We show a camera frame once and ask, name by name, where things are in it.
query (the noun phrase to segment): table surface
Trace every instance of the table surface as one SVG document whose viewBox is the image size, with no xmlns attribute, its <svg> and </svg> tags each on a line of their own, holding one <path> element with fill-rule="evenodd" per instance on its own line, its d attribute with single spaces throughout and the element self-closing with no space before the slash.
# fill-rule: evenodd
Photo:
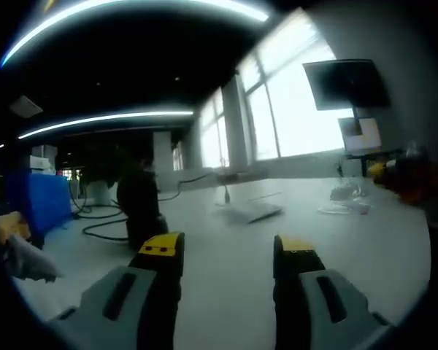
<svg viewBox="0 0 438 350">
<path fill-rule="evenodd" d="M 368 180 L 356 181 L 365 182 L 369 191 L 372 207 L 367 215 L 318 212 L 328 203 L 338 179 L 267 179 L 228 186 L 232 203 L 279 193 L 261 201 L 281 205 L 284 212 L 249 225 L 227 223 L 219 215 L 216 203 L 223 203 L 223 187 L 183 192 L 173 201 L 161 202 L 169 229 L 185 233 L 174 348 L 274 348 L 272 263 L 278 233 L 313 244 L 326 268 L 340 272 L 366 295 L 370 311 L 400 323 L 429 282 L 426 218 L 420 209 L 400 203 L 392 192 Z M 88 241 L 86 251 L 97 244 Z M 52 244 L 51 250 L 63 254 L 56 241 Z M 123 263 L 128 259 L 124 254 L 118 252 L 114 262 Z"/>
</svg>

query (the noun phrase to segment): ceiling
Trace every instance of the ceiling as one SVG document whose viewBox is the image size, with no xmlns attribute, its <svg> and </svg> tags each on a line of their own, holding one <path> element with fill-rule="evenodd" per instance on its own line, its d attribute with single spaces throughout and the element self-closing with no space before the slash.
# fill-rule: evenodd
<svg viewBox="0 0 438 350">
<path fill-rule="evenodd" d="M 194 111 L 231 78 L 241 59 L 287 10 L 287 5 L 248 0 L 270 15 L 259 22 L 194 1 L 128 2 L 67 18 L 0 69 L 0 144 L 26 131 L 84 117 L 159 109 Z M 16 10 L 6 11 L 11 29 L 5 28 L 0 36 L 0 60 L 17 38 L 43 21 L 24 20 L 24 14 L 36 12 L 35 7 L 21 5 Z M 43 112 L 28 119 L 11 112 L 9 104 L 21 95 Z M 136 126 L 160 123 L 182 128 L 191 120 L 138 121 Z M 126 127 L 125 121 L 116 124 L 107 128 Z"/>
</svg>

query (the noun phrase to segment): white table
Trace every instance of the white table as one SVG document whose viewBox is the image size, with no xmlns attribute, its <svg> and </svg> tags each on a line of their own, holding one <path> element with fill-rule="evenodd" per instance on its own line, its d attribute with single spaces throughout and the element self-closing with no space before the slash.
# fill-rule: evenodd
<svg viewBox="0 0 438 350">
<path fill-rule="evenodd" d="M 369 184 L 373 207 L 367 215 L 319 213 L 338 183 L 268 179 L 229 186 L 232 202 L 281 192 L 263 201 L 284 206 L 285 212 L 250 225 L 229 225 L 217 215 L 215 203 L 223 202 L 223 187 L 183 192 L 161 202 L 169 229 L 185 232 L 176 350 L 274 348 L 272 258 L 278 233 L 312 243 L 327 268 L 339 271 L 366 295 L 371 311 L 393 324 L 403 320 L 429 282 L 430 241 L 423 211 Z M 81 227 L 91 223 L 71 222 L 65 232 L 46 240 L 46 250 L 66 260 L 68 278 L 76 275 L 84 289 L 91 279 L 127 265 L 132 257 L 125 246 L 82 236 Z M 123 224 L 98 233 L 126 234 Z"/>
</svg>

